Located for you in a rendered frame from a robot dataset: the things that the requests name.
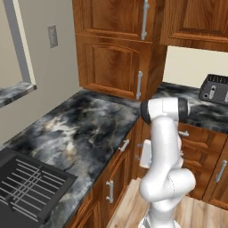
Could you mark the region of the black toaster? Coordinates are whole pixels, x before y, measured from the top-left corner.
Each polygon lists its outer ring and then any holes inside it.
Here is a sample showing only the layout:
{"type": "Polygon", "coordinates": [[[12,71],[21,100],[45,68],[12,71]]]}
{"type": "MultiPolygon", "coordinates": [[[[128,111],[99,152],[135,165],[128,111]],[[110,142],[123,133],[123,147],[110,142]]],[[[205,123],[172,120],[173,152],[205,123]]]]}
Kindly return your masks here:
{"type": "Polygon", "coordinates": [[[208,74],[200,87],[199,98],[204,102],[228,105],[228,77],[208,74]]]}

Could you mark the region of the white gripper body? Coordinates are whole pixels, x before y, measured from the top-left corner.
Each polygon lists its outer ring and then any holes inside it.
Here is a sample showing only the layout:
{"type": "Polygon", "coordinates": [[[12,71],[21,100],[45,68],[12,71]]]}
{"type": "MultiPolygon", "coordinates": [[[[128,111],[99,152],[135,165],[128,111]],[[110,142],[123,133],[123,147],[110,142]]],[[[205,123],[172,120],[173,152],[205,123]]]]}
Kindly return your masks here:
{"type": "Polygon", "coordinates": [[[151,141],[146,139],[142,146],[142,155],[140,158],[140,167],[149,168],[151,165],[151,141]]]}

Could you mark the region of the grey wall socket plate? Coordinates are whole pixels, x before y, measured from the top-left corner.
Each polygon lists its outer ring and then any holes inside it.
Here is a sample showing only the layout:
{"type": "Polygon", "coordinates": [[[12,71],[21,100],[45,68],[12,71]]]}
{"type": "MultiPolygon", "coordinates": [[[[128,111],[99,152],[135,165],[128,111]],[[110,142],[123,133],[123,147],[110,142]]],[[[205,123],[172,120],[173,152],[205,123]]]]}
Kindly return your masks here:
{"type": "Polygon", "coordinates": [[[49,35],[49,40],[50,40],[50,46],[51,47],[55,47],[58,45],[58,37],[57,37],[57,30],[56,30],[56,26],[52,25],[52,26],[48,26],[48,35],[49,35]]]}

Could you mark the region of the black hob with grates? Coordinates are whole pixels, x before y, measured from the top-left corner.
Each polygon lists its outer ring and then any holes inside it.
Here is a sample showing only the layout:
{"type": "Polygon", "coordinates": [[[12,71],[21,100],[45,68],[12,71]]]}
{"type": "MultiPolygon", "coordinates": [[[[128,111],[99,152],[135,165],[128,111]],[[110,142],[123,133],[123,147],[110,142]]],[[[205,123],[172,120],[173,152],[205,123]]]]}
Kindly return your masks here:
{"type": "Polygon", "coordinates": [[[0,228],[46,224],[77,177],[9,148],[0,150],[0,228]]]}

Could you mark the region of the brown wooden cupboard door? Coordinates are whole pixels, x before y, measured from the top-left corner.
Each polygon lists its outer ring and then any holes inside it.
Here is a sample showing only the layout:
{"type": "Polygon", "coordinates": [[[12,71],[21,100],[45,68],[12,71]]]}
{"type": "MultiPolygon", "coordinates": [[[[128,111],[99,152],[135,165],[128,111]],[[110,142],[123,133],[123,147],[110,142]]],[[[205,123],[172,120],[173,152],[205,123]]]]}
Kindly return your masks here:
{"type": "Polygon", "coordinates": [[[228,53],[228,0],[165,0],[160,43],[228,53]]]}
{"type": "Polygon", "coordinates": [[[151,42],[156,0],[148,1],[144,40],[141,40],[144,0],[72,0],[75,33],[151,42]]]}
{"type": "Polygon", "coordinates": [[[226,140],[221,155],[216,163],[215,170],[210,178],[203,200],[208,204],[228,210],[228,139],[226,140]],[[218,174],[224,159],[227,160],[227,166],[220,181],[216,183],[216,175],[218,174]]]}
{"type": "Polygon", "coordinates": [[[139,101],[146,98],[150,43],[76,35],[76,45],[78,77],[82,87],[136,100],[137,75],[141,71],[139,101]]]}
{"type": "Polygon", "coordinates": [[[64,228],[102,228],[102,194],[102,187],[94,186],[64,228]]]}
{"type": "Polygon", "coordinates": [[[108,166],[104,170],[104,177],[102,180],[102,227],[105,228],[114,214],[118,203],[125,193],[128,186],[129,171],[131,167],[131,152],[127,151],[121,158],[114,162],[114,158],[110,160],[108,166]],[[107,181],[114,182],[114,201],[112,204],[106,199],[110,195],[110,187],[106,185],[107,181]]]}

